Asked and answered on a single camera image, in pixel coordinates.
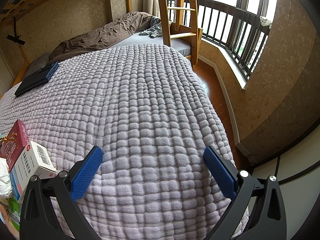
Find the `brown blanket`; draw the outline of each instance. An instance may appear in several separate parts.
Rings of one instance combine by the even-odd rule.
[[[61,42],[50,55],[49,63],[107,49],[136,32],[150,28],[152,18],[152,15],[145,12],[129,12],[103,27]]]

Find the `silver screw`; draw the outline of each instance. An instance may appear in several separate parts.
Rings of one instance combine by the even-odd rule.
[[[36,175],[31,176],[30,180],[31,180],[32,182],[35,182],[35,181],[37,180],[37,176],[36,176]]]
[[[61,171],[60,173],[59,173],[59,177],[60,178],[64,178],[64,177],[66,177],[68,175],[68,173],[66,172],[66,171]]]
[[[240,171],[240,175],[244,178],[249,176],[249,173],[247,171]]]
[[[271,175],[271,176],[269,177],[269,179],[270,179],[271,181],[273,181],[273,182],[275,182],[275,181],[277,180],[277,178],[276,178],[275,176],[273,176],[273,175]]]

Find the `gray pillow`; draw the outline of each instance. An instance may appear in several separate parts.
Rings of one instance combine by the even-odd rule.
[[[32,61],[27,69],[27,72],[25,73],[25,75],[23,76],[23,79],[25,79],[25,77],[33,74],[34,72],[38,71],[40,68],[45,67],[45,65],[47,65],[48,61],[49,61],[49,56],[51,55],[51,52],[45,52],[44,54],[42,54],[40,57],[36,58],[34,61]]]

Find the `quilted blanket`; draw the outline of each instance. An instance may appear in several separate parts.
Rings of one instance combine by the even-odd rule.
[[[102,239],[201,240],[230,203],[202,159],[213,145],[233,162],[225,130],[175,49],[144,44],[90,52],[61,62],[49,83],[19,98],[17,87],[0,101],[2,134],[21,119],[58,171],[102,148],[103,163],[78,200]],[[234,236],[247,220],[248,212]]]

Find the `floral wallpaper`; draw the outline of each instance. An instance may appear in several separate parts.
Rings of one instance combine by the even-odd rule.
[[[132,0],[132,9],[142,10],[142,0]],[[53,51],[60,42],[103,26],[126,12],[125,0],[49,0],[19,20],[17,30],[32,61]],[[8,34],[14,35],[12,26],[0,29],[0,47],[17,75],[24,61],[17,45],[6,39]]]
[[[318,117],[319,36],[299,0],[277,0],[268,41],[245,90],[217,49],[202,43],[200,54],[219,67],[251,163],[286,147]]]

